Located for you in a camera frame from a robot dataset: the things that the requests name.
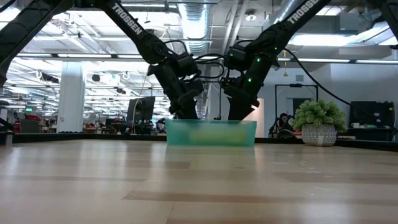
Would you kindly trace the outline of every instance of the black computer monitor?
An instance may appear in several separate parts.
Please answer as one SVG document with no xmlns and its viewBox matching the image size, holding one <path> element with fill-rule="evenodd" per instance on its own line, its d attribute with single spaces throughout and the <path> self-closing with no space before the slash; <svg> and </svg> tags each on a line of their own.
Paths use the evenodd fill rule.
<svg viewBox="0 0 398 224">
<path fill-rule="evenodd" d="M 114 119 L 107 118 L 107 119 L 105 120 L 105 125 L 106 125 L 106 126 L 111 125 L 111 124 L 113 123 L 113 120 L 114 120 Z"/>
<path fill-rule="evenodd" d="M 146 121 L 149 122 L 154 114 L 155 97 L 148 96 L 139 99 L 130 100 L 127 110 L 127 122 Z"/>
</svg>

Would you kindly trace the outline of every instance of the white plant pot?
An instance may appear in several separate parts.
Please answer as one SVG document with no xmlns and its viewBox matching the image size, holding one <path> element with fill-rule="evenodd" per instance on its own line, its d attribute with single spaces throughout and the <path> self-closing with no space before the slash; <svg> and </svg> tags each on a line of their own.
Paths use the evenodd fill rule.
<svg viewBox="0 0 398 224">
<path fill-rule="evenodd" d="M 301 135 L 303 142 L 309 146 L 332 146 L 336 142 L 337 131 L 331 124 L 323 124 L 319 127 L 304 124 Z"/>
</svg>

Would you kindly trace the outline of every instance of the red object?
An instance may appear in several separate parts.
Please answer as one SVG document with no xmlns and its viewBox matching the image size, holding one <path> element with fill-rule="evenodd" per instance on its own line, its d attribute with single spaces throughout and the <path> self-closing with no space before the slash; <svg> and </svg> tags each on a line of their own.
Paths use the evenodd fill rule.
<svg viewBox="0 0 398 224">
<path fill-rule="evenodd" d="M 42 119 L 36 115 L 26 115 L 26 119 L 31 119 L 34 121 L 42 121 Z"/>
<path fill-rule="evenodd" d="M 19 121 L 15 121 L 13 127 L 14 127 L 14 133 L 21 133 L 21 124 Z"/>
</svg>

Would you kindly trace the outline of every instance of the teal plastic bin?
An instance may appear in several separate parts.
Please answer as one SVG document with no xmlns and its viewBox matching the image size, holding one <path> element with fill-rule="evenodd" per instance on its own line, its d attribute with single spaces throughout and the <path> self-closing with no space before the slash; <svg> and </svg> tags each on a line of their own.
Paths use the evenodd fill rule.
<svg viewBox="0 0 398 224">
<path fill-rule="evenodd" d="M 253 146 L 256 121 L 182 120 L 166 121 L 167 144 L 171 146 Z"/>
</svg>

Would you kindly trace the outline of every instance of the robotic arm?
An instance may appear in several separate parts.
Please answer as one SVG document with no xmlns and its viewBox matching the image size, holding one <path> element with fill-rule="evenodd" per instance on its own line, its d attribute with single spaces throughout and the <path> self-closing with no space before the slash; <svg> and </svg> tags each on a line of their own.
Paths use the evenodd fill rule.
<svg viewBox="0 0 398 224">
<path fill-rule="evenodd" d="M 182 119 L 197 119 L 196 101 L 203 91 L 201 81 L 186 83 L 181 79 L 200 73 L 187 52 L 177 55 L 155 35 L 148 33 L 117 0 L 33 0 L 17 17 L 0 30 L 0 86 L 6 82 L 13 58 L 32 38 L 59 13 L 72 6 L 102 9 L 135 43 L 142 58 L 150 64 L 148 75 L 154 74 L 170 100 L 170 112 Z"/>
<path fill-rule="evenodd" d="M 242 120 L 259 106 L 257 94 L 272 65 L 279 66 L 277 55 L 288 44 L 292 36 L 331 0 L 307 0 L 294 12 L 268 29 L 255 40 L 235 43 L 227 54 L 226 65 L 241 72 L 238 78 L 225 78 L 222 83 L 225 94 L 230 96 L 230 120 Z M 398 38 L 398 0 L 368 0 L 378 7 Z M 241 42 L 250 42 L 247 46 Z"/>
</svg>

